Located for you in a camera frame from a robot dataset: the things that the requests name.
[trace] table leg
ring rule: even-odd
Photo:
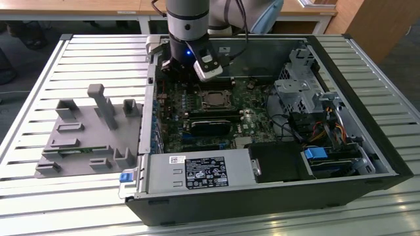
[[[151,34],[149,21],[151,21],[149,16],[139,16],[141,34]]]
[[[332,16],[323,16],[320,21],[316,23],[315,29],[313,29],[313,34],[324,34],[329,21],[331,21]]]

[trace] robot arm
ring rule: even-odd
[[[223,73],[223,64],[209,34],[231,25],[267,33],[275,24],[283,0],[167,0],[171,60],[167,67],[192,68],[203,82]]]

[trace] white label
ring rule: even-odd
[[[216,178],[215,179],[215,182],[220,183],[220,182],[227,182],[228,179],[227,178]]]
[[[185,163],[185,156],[171,156],[169,157],[169,164],[180,164]]]
[[[229,47],[220,47],[219,48],[219,52],[220,53],[229,53],[231,52],[231,48]]]
[[[117,11],[117,14],[137,14],[136,11]]]

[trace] gray post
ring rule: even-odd
[[[117,129],[117,122],[113,119],[113,106],[111,101],[104,97],[104,86],[101,84],[89,85],[87,94],[95,99],[97,108],[111,130]]]
[[[124,100],[123,110],[124,110],[125,117],[139,117],[140,116],[136,100],[133,100],[133,99],[125,99]]]
[[[63,121],[76,120],[76,117],[72,112],[75,110],[79,110],[79,107],[72,99],[60,100],[57,103],[57,107],[55,109]]]

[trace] circuit board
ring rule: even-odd
[[[157,116],[165,153],[236,149],[247,143],[276,141],[264,108],[267,85],[256,85],[252,78],[225,83],[232,86],[188,86],[168,80],[159,83]],[[225,122],[229,130],[223,135],[196,136],[192,126],[203,122]]]

